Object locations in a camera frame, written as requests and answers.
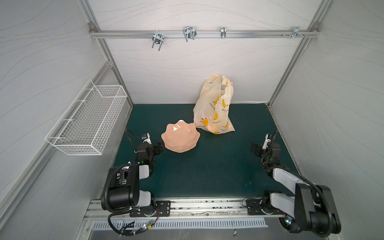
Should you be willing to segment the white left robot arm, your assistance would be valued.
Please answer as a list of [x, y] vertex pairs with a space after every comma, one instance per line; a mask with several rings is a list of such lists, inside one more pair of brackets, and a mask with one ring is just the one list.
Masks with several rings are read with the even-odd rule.
[[140, 180], [152, 176], [154, 158], [163, 151], [161, 142], [156, 145], [143, 142], [137, 147], [133, 162], [110, 168], [101, 197], [103, 210], [111, 213], [136, 210], [152, 216], [156, 212], [156, 199], [153, 193], [140, 189]]

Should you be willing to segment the cream banana-print plastic bag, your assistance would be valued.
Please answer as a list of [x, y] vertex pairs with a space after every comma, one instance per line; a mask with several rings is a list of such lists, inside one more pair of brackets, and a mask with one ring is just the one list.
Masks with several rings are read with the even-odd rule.
[[216, 74], [206, 79], [193, 109], [195, 126], [215, 135], [234, 132], [229, 118], [233, 94], [233, 83], [228, 78]]

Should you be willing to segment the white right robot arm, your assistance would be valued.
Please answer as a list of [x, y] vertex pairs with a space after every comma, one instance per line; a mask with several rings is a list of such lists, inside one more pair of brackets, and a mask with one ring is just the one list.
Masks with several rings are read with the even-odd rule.
[[262, 145], [252, 143], [251, 151], [261, 159], [262, 170], [293, 196], [266, 190], [261, 198], [246, 200], [249, 215], [282, 215], [281, 226], [293, 234], [312, 232], [326, 238], [341, 232], [342, 224], [329, 187], [316, 185], [282, 165], [277, 143], [269, 140]]

